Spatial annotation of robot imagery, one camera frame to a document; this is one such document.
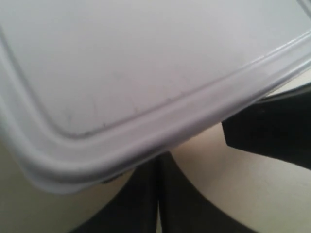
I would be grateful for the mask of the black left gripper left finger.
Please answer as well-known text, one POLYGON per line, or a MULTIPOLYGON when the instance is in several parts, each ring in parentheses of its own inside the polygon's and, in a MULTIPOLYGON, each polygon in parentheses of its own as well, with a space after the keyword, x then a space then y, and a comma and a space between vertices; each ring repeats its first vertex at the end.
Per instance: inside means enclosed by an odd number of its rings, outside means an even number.
POLYGON ((155 233, 156 160, 139 166, 121 191, 73 233, 155 233))

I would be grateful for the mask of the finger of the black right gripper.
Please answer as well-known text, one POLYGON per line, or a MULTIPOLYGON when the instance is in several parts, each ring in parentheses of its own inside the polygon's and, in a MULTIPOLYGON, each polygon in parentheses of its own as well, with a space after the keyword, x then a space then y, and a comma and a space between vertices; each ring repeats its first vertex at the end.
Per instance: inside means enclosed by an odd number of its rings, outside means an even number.
POLYGON ((311 85, 266 97, 222 122, 228 146, 311 167, 311 85))

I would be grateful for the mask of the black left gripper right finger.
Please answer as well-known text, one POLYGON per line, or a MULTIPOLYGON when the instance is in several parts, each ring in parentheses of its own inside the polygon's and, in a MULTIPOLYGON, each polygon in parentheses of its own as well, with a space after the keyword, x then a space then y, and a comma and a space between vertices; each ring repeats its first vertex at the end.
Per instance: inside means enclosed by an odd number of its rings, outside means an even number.
POLYGON ((245 226, 219 210, 185 177, 170 152, 157 158, 157 186, 164 233, 244 233, 245 226))

